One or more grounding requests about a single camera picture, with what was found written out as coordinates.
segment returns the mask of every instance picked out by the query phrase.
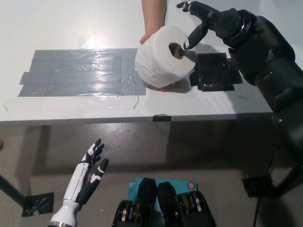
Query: prosthetic hand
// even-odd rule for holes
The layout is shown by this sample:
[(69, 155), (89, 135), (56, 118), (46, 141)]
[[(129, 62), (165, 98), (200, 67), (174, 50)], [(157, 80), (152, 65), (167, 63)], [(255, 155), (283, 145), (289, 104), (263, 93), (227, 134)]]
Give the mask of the prosthetic hand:
[(103, 147), (104, 144), (101, 144), (101, 139), (98, 139), (85, 153), (71, 177), (65, 192), (63, 205), (52, 217), (49, 227), (77, 226), (77, 212), (81, 210), (82, 205), (86, 204), (94, 193), (108, 165), (108, 159), (105, 158), (87, 182), (89, 171), (101, 159), (99, 155)]

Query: gray floor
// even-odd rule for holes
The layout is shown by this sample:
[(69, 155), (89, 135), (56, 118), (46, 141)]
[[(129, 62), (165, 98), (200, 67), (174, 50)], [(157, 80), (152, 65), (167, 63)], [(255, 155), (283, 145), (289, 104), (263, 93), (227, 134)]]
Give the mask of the gray floor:
[[(77, 163), (96, 139), (110, 160), (102, 183), (78, 215), (79, 226), (111, 226), (117, 205), (137, 176), (195, 180), (219, 227), (252, 226), (256, 199), (241, 179), (264, 174), (279, 137), (270, 121), (159, 122), (2, 128), (0, 174), (24, 194), (55, 193), (57, 211)], [(292, 162), (281, 151), (272, 173), (281, 179)], [(51, 214), (21, 218), (0, 192), (0, 226), (47, 226)], [(278, 200), (263, 199), (258, 227), (303, 226), (302, 186)]]

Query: tape strip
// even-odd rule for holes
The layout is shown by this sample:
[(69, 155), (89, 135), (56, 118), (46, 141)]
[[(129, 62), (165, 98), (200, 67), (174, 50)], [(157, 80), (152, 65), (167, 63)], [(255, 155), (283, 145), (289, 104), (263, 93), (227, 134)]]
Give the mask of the tape strip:
[(136, 51), (35, 51), (30, 71), (21, 78), (19, 96), (144, 96), (146, 84), (134, 65)]

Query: white table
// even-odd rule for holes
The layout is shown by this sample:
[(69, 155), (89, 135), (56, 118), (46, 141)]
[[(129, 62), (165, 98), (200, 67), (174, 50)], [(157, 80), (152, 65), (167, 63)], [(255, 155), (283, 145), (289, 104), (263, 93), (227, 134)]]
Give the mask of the white table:
[[(166, 24), (176, 25), (189, 34), (198, 19), (177, 9), (175, 5), (179, 2), (169, 0)], [(203, 2), (219, 10), (235, 7), (262, 14), (290, 40), (295, 51), (302, 48), (301, 37), (294, 26), (303, 21), (299, 14), (302, 1), (287, 4), (273, 4), (271, 0)], [(245, 81), (232, 92), (201, 92), (194, 87), (185, 94), (147, 89), (146, 95), (140, 97), (18, 97), (21, 76), (29, 70), (35, 50), (137, 48), (144, 35), (141, 1), (1, 1), (0, 18), (1, 125), (139, 122), (152, 121), (157, 114), (171, 116), (172, 121), (217, 120), (235, 119), (241, 114), (271, 113), (257, 88)], [(287, 23), (294, 18), (298, 21)], [(203, 43), (219, 52), (227, 51), (211, 32)], [(300, 58), (302, 54), (297, 53), (297, 59)]]

